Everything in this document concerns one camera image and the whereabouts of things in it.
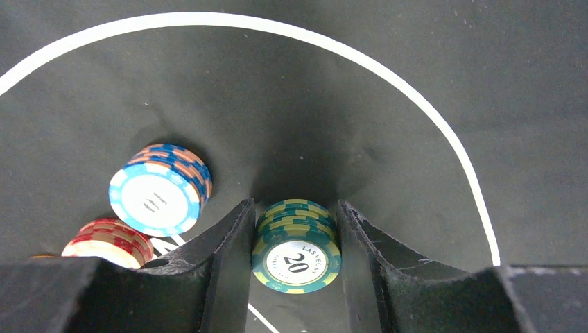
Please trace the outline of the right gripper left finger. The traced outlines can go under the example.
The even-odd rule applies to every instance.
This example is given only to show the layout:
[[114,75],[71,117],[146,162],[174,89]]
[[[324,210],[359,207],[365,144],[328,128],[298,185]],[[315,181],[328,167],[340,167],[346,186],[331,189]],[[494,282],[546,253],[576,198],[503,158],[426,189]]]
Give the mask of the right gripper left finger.
[[134,270],[99,257],[1,265],[2,332],[244,332],[255,203]]

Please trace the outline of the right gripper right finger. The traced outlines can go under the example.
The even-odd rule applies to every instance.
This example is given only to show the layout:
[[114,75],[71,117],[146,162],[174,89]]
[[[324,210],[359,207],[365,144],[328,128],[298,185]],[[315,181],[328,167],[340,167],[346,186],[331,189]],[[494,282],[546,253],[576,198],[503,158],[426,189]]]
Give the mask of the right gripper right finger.
[[587,331],[586,266],[468,273],[415,252],[347,201],[338,201],[337,224],[353,332]]

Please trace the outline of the green poker chip stack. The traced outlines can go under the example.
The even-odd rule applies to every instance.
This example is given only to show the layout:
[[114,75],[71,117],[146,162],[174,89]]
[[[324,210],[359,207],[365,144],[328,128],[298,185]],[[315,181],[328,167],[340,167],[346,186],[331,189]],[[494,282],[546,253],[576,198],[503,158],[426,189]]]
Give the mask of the green poker chip stack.
[[320,204],[287,199],[258,218],[251,267],[266,287],[286,294],[312,293],[331,284],[342,263],[338,226]]

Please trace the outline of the blue poker chip stack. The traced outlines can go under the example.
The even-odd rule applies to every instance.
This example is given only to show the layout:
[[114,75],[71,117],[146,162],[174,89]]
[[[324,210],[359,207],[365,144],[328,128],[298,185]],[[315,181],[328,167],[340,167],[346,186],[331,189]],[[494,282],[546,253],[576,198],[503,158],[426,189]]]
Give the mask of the blue poker chip stack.
[[108,196],[114,213],[131,228],[171,237],[192,229],[212,189],[211,173],[195,153],[174,144],[153,144],[112,176]]

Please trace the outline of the red poker chip stack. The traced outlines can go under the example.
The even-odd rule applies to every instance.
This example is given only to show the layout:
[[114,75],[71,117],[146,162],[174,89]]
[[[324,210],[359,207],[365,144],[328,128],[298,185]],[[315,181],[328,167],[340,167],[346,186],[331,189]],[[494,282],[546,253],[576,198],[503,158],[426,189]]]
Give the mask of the red poker chip stack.
[[79,229],[62,250],[63,257],[100,257],[138,269],[155,255],[150,239],[118,219],[96,219]]

